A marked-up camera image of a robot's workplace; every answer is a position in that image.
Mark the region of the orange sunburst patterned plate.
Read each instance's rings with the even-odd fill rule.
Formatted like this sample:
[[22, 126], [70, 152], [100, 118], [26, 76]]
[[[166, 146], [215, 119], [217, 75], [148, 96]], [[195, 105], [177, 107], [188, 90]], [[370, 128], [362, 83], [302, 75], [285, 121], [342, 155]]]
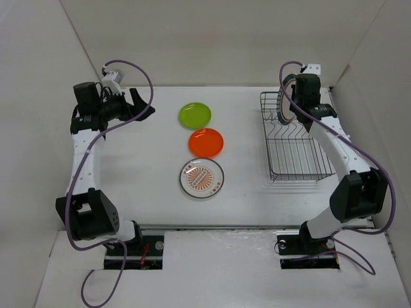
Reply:
[[223, 187], [222, 167], [210, 158], [194, 158], [184, 164], [179, 174], [180, 188], [194, 199], [212, 198]]

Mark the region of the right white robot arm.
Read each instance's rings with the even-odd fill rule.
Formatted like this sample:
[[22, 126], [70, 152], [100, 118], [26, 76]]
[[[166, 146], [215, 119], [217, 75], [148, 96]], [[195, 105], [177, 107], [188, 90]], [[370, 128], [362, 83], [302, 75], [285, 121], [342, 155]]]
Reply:
[[297, 255], [315, 255], [323, 252], [331, 235], [350, 221], [381, 212], [388, 181], [381, 167], [371, 164], [351, 144], [333, 107], [320, 102], [318, 75], [298, 74], [292, 99], [296, 104], [291, 109], [298, 122], [325, 151], [339, 180], [327, 209], [304, 222], [298, 235], [288, 241]]

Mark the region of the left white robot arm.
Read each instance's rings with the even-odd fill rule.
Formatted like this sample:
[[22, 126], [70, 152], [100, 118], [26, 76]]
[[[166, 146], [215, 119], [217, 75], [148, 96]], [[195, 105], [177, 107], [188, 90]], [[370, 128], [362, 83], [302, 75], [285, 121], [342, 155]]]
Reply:
[[109, 87], [85, 82], [73, 87], [77, 104], [70, 133], [73, 140], [73, 167], [64, 197], [55, 207], [68, 235], [74, 241], [117, 237], [127, 253], [135, 255], [143, 249], [143, 238], [135, 221], [121, 219], [115, 205], [103, 193], [100, 166], [109, 122], [144, 121], [155, 113], [144, 102], [137, 89], [130, 89], [132, 102], [125, 94], [115, 94]]

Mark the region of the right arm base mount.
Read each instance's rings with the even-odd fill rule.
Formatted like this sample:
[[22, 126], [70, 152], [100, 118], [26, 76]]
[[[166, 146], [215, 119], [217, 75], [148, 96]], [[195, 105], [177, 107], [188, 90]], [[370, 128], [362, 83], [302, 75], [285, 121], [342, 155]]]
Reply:
[[283, 270], [339, 270], [335, 242], [330, 237], [304, 242], [297, 234], [277, 234], [275, 244]]

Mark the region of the green rimmed white plate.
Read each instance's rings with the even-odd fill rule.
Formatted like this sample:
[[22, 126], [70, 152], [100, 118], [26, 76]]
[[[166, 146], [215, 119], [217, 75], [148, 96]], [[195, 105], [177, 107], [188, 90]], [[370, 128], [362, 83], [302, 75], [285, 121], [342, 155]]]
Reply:
[[290, 108], [290, 100], [286, 97], [286, 94], [291, 98], [293, 94], [293, 88], [296, 81], [295, 74], [289, 74], [283, 80], [283, 88], [280, 88], [277, 94], [277, 119], [282, 125], [289, 125], [296, 117], [293, 110]]

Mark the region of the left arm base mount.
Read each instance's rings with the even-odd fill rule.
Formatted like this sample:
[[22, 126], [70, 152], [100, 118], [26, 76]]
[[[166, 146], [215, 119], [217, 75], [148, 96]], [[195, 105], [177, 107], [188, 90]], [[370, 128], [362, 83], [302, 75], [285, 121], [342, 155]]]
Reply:
[[[124, 249], [119, 243], [106, 246], [103, 269], [121, 269]], [[125, 270], [161, 270], [164, 252], [164, 234], [143, 235], [141, 244], [127, 243]]]

